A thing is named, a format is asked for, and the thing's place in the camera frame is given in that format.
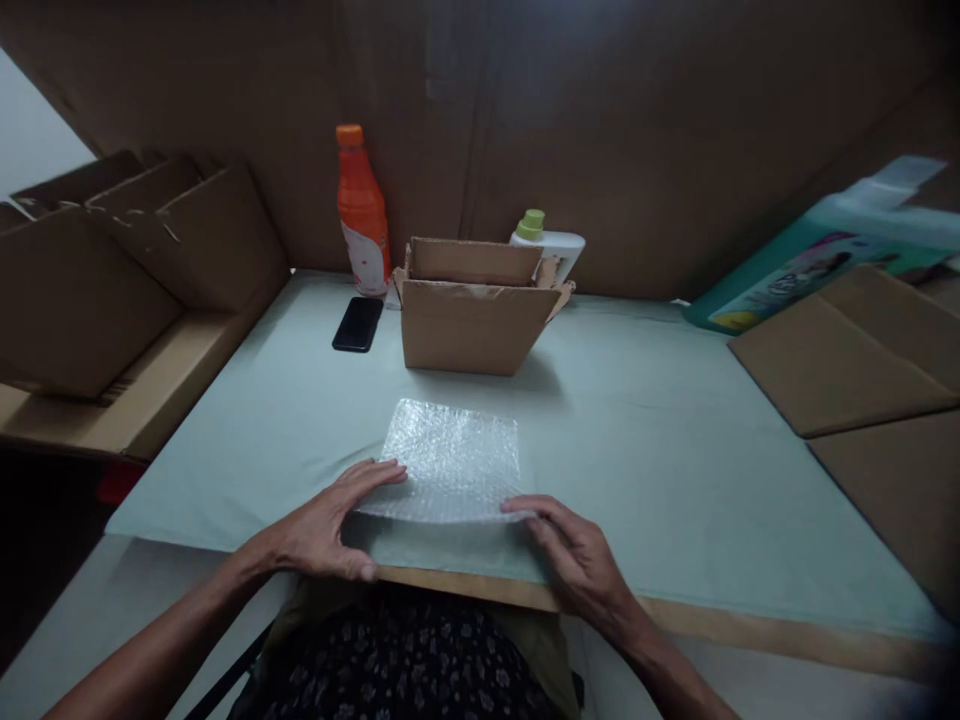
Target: wooden table edge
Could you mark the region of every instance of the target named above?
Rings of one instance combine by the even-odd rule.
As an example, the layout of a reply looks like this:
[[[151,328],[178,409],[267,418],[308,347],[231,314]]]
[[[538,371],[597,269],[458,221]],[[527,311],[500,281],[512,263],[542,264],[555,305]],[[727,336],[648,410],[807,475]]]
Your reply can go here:
[[[381,566],[378,574],[381,580],[389,582],[560,612],[549,587],[523,580],[388,566]],[[673,635],[848,670],[931,683],[950,658],[948,647],[923,640],[764,618],[671,600],[642,596],[637,596],[637,600],[664,632]]]

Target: black floral clothing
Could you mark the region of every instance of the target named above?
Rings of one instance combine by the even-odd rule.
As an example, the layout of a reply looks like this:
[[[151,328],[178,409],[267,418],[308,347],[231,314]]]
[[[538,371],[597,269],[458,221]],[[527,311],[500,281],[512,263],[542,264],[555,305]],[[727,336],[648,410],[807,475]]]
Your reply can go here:
[[[258,665],[231,720],[557,715],[517,648],[464,598],[381,586]]]

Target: detergent bottle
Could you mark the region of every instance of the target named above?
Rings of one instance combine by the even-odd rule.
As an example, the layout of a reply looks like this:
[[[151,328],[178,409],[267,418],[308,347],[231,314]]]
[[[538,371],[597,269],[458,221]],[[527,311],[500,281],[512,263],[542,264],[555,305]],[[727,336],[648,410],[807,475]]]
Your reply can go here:
[[[517,229],[510,236],[510,244],[517,247],[542,248],[542,257],[559,258],[556,277],[556,283],[559,285],[567,279],[587,241],[574,233],[544,230],[544,217],[543,210],[527,210],[523,219],[517,224]]]
[[[340,187],[337,209],[353,279],[362,295],[382,297],[390,282],[390,243],[383,194],[363,147],[363,128],[338,125]]]
[[[739,335],[858,264],[904,280],[960,252],[960,214],[904,204],[946,166],[904,155],[828,195],[684,308],[694,325]]]

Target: floor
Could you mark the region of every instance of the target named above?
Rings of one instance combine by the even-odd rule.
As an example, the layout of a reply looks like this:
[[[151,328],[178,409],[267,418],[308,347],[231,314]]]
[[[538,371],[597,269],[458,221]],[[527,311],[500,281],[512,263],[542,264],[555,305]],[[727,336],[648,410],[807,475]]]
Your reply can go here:
[[[103,534],[112,512],[96,499],[94,460],[0,448],[0,675],[53,606]]]
[[[218,553],[191,548],[115,536],[98,542],[110,513],[94,495],[100,472],[94,462],[0,452],[0,475],[17,495],[16,502],[0,509],[11,580],[7,587],[23,589],[3,593],[0,667],[7,668],[43,619],[0,679],[0,715],[5,718],[42,715],[89,669],[222,562]],[[275,578],[254,598],[171,718],[184,717],[266,626],[289,592],[289,582]],[[563,623],[571,665],[586,684],[586,718],[659,717],[627,665],[591,628],[575,618]],[[927,689],[902,680],[687,638],[676,642],[745,720],[923,717],[930,699]],[[213,718],[226,717],[239,687]]]

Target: product label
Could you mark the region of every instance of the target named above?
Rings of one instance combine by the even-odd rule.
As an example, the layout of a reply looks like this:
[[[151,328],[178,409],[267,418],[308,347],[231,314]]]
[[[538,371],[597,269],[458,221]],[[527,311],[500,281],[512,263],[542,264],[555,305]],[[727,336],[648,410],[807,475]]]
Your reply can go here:
[[[879,237],[830,233],[718,308],[709,319],[731,330],[749,330],[856,265],[870,263],[891,275],[907,275],[937,264],[947,254]]]
[[[353,268],[353,280],[364,295],[384,295],[387,283],[384,278],[383,251],[375,241],[340,221],[343,239],[347,241],[347,253]]]

